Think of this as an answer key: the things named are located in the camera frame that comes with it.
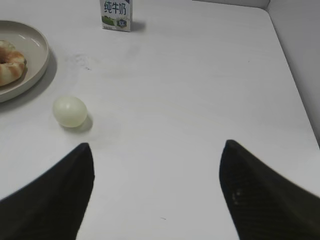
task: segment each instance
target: plate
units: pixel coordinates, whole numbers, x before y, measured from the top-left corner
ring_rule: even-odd
[[[44,75],[49,63],[49,45],[45,36],[32,26],[0,20],[0,40],[12,43],[26,60],[21,78],[0,87],[0,103],[30,89]]]

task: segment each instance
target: milk carton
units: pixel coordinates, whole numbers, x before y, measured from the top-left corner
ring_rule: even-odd
[[[100,0],[104,29],[131,31],[132,0]]]

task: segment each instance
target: peeled egg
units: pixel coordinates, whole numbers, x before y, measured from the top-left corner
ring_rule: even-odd
[[[75,96],[62,96],[53,103],[53,115],[57,122],[67,128],[80,126],[88,111],[83,101]]]

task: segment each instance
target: bread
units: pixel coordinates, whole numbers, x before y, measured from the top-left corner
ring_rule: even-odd
[[[0,40],[0,86],[21,78],[25,70],[25,57],[10,42]]]

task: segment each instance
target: tabletop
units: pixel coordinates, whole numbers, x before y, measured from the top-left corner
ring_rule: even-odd
[[[0,198],[88,142],[95,183],[78,239],[238,239],[219,184],[227,139],[320,195],[320,153],[269,15],[134,0],[133,31],[102,29],[99,1],[2,0],[2,19],[51,47],[43,79],[0,104]],[[59,126],[53,101],[90,119]]]

